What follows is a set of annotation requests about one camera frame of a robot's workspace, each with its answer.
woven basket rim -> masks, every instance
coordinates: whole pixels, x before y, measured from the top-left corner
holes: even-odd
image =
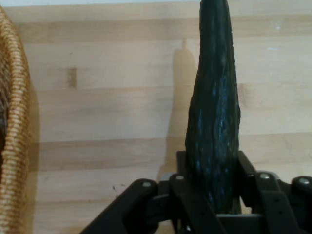
[[[22,233],[29,148],[29,70],[19,35],[0,6],[0,39],[10,70],[10,105],[0,182],[0,233]]]

wood grain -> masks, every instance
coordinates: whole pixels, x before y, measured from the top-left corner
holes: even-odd
[[[312,2],[229,5],[240,149],[286,182],[311,176]],[[135,179],[176,170],[198,66],[199,4],[6,10],[32,79],[27,234],[76,234]]]

metal screw head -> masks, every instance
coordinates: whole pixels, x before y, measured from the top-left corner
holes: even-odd
[[[307,179],[305,179],[305,178],[300,178],[299,179],[299,183],[304,184],[304,185],[310,184],[310,182]]]
[[[150,187],[152,184],[150,182],[144,182],[143,187]]]
[[[270,176],[268,174],[266,174],[266,173],[261,173],[260,174],[260,178],[261,179],[270,179]]]
[[[182,179],[184,179],[184,176],[182,176],[182,175],[178,175],[178,176],[176,177],[176,179],[178,179],[178,180],[182,180]]]

